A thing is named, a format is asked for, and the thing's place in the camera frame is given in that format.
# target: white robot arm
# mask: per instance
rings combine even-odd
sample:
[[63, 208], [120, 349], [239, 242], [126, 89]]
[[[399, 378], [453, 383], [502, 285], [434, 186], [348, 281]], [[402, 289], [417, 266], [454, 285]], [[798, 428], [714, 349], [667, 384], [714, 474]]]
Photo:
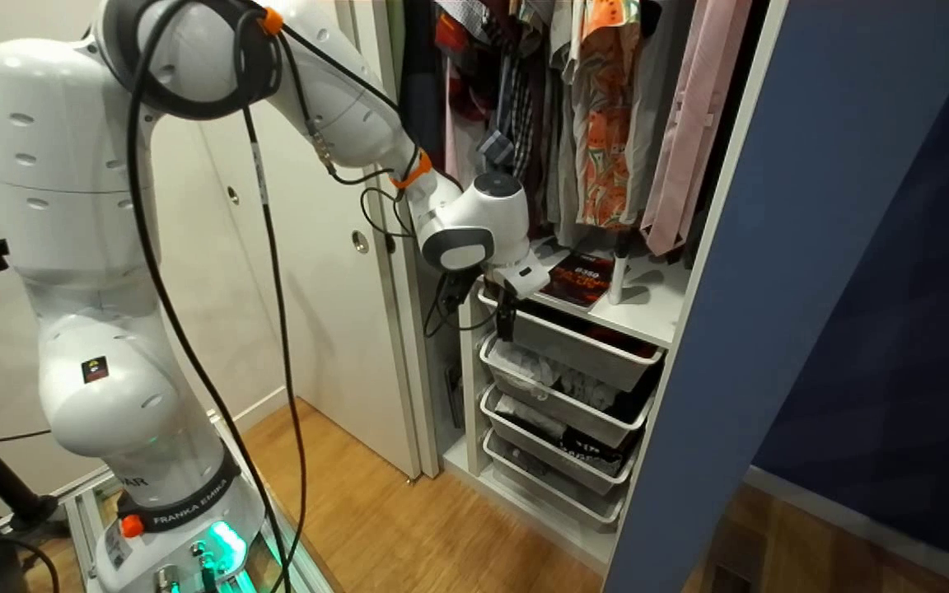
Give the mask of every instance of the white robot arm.
[[[153, 589], [164, 574], [202, 585], [208, 558], [195, 551], [252, 543], [265, 525], [167, 349], [133, 221], [128, 103], [155, 29], [141, 196], [153, 198], [148, 136], [163, 112], [213, 119], [271, 99], [327, 160], [393, 176], [427, 264], [483, 266], [518, 295], [548, 285], [522, 186], [483, 176], [458, 192], [440, 178], [310, 0], [105, 0], [93, 41], [0, 43], [0, 215], [41, 317], [44, 412], [59, 444], [101, 457], [126, 489], [94, 551], [101, 589]], [[224, 558], [210, 574], [220, 583], [243, 568], [243, 554]]]

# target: white wall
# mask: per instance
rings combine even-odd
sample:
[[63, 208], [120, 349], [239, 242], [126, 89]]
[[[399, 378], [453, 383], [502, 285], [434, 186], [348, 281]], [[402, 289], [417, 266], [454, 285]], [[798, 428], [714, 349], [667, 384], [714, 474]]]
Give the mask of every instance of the white wall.
[[[0, 41], [75, 41], [94, 7], [94, 0], [0, 0]], [[231, 410], [239, 412], [280, 384], [280, 365], [267, 299], [253, 285], [267, 277], [257, 204], [224, 198], [220, 171], [208, 159], [237, 160], [233, 140], [233, 119], [202, 129], [164, 123], [155, 136], [155, 169], [167, 285], [204, 365]], [[0, 272], [0, 435], [44, 426], [33, 314], [19, 281]], [[63, 489], [94, 468], [57, 447], [54, 438], [4, 444], [0, 450], [33, 490]]]

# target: wooden floor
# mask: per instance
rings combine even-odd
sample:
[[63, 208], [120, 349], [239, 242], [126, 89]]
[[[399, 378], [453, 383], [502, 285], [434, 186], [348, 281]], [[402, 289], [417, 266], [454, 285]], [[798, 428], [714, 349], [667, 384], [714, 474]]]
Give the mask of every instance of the wooden floor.
[[[600, 574], [554, 546], [511, 511], [440, 474], [407, 484], [322, 414], [304, 410], [310, 460], [308, 540], [347, 593], [593, 593]], [[248, 444], [277, 502], [297, 511], [297, 455], [288, 414], [259, 423]], [[75, 589], [65, 540], [46, 551]], [[33, 589], [51, 589], [41, 568]], [[949, 593], [923, 574], [791, 504], [738, 490], [684, 593]]]

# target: metal drawer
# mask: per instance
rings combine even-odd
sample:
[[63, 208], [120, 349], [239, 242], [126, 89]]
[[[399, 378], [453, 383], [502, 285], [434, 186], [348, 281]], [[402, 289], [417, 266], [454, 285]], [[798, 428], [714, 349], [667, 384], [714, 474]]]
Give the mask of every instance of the metal drawer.
[[513, 426], [511, 418], [498, 414], [495, 404], [498, 404], [498, 384], [489, 384], [483, 395], [480, 395], [480, 412], [483, 418], [495, 426], [495, 432], [509, 443], [509, 444], [518, 444], [522, 450], [540, 457], [544, 466], [551, 466], [554, 471], [560, 471], [562, 479], [582, 484], [585, 490], [605, 499], [610, 490], [623, 489], [632, 474], [632, 457], [626, 457], [621, 466], [617, 474], [551, 444], [548, 438]]
[[[489, 285], [478, 288], [483, 305], [498, 305]], [[544, 358], [585, 372], [621, 392], [636, 392], [638, 378], [661, 361], [661, 349], [623, 334], [610, 334], [589, 320], [522, 299], [513, 309], [511, 341]]]
[[605, 447], [626, 444], [646, 426], [648, 400], [644, 401], [644, 410], [632, 423], [612, 418], [612, 414], [579, 401], [578, 395], [540, 384], [530, 372], [511, 365], [498, 351], [498, 335], [483, 341], [478, 355], [490, 368], [490, 377], [504, 395], [513, 395], [513, 400], [540, 410], [544, 414], [589, 435], [593, 443], [604, 443]]
[[612, 526], [621, 521], [623, 502], [621, 499], [595, 499], [585, 489], [567, 482], [560, 471], [540, 466], [528, 450], [509, 444], [495, 432], [480, 443], [483, 455], [504, 468], [504, 474], [524, 489], [530, 499], [548, 499], [578, 517], [585, 517], [595, 526]]

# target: white door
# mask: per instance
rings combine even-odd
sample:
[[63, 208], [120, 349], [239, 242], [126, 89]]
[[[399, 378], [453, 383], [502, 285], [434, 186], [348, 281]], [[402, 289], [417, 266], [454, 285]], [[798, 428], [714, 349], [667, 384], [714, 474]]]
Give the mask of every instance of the white door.
[[[358, 192], [335, 186], [316, 153], [271, 107], [253, 109], [288, 285], [297, 392], [416, 479], [399, 314], [386, 244], [358, 212]], [[237, 225], [271, 288], [259, 198], [239, 119], [204, 125], [220, 181], [233, 187]]]

